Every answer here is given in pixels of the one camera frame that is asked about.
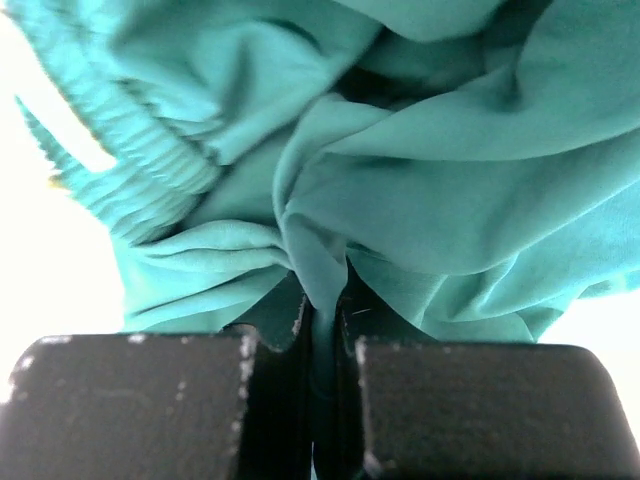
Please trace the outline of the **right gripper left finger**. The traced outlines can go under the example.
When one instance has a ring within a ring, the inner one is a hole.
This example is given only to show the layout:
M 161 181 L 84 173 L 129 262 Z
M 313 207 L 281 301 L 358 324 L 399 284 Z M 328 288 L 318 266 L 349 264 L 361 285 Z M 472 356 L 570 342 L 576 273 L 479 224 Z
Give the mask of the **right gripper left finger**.
M 218 334 L 48 336 L 1 403 L 5 479 L 307 479 L 309 306 L 294 275 Z

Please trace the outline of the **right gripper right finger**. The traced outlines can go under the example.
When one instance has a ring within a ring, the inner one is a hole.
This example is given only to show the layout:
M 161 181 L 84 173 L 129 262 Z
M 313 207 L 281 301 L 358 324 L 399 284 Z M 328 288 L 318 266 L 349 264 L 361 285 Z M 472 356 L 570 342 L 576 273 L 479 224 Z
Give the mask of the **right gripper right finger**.
M 503 268 L 348 267 L 336 313 L 338 479 L 631 479 L 635 440 L 589 350 L 486 316 Z

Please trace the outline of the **teal green shorts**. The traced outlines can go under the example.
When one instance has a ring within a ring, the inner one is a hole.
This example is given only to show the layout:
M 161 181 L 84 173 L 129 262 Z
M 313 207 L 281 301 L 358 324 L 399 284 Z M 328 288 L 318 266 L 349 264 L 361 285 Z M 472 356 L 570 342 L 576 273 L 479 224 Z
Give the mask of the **teal green shorts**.
M 535 343 L 639 287 L 635 1 L 9 1 L 31 134 L 108 230 L 128 332 L 294 275 L 314 466 L 364 284 L 440 341 Z

